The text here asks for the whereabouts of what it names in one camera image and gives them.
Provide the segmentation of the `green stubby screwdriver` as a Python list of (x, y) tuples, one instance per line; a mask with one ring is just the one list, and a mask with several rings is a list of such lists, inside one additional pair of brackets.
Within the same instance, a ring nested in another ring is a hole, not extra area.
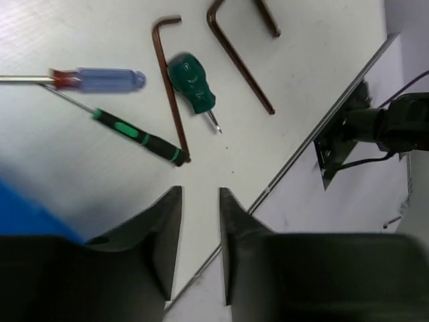
[(194, 113), (206, 113), (216, 130), (222, 133), (212, 112), (217, 98), (209, 87), (206, 71), (200, 61), (190, 52), (181, 52), (169, 61), (167, 71), (173, 88), (188, 100)]

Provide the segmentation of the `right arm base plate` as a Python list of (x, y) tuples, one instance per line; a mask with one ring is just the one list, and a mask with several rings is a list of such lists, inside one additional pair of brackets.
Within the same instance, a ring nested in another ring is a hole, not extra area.
[(357, 145), (356, 142), (346, 141), (344, 138), (343, 123), (346, 113), (370, 108), (371, 100), (369, 84), (366, 80), (362, 80), (351, 94), (348, 94), (336, 113), (316, 137), (314, 147), (325, 190), (329, 187), (337, 172), (336, 167), (346, 162), (346, 159)]

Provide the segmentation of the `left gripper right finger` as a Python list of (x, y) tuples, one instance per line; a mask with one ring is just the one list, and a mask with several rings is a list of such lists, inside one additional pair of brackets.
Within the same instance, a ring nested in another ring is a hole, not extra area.
[(244, 292), (259, 305), (277, 306), (272, 245), (275, 233), (250, 215), (228, 188), (219, 189), (225, 300)]

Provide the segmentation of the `large brown hex key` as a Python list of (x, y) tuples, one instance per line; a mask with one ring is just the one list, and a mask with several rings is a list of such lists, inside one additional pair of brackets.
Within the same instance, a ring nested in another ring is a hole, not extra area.
[(273, 38), (278, 38), (281, 36), (281, 29), (276, 23), (269, 7), (267, 6), (264, 0), (255, 0), (255, 5), (261, 15), (261, 18), (268, 29), (268, 32)]

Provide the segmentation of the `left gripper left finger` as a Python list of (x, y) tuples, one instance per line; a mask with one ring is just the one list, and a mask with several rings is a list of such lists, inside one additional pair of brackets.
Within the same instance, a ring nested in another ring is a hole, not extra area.
[(131, 219), (94, 237), (86, 245), (95, 250), (137, 250), (165, 300), (172, 297), (182, 219), (181, 186), (172, 186), (154, 204)]

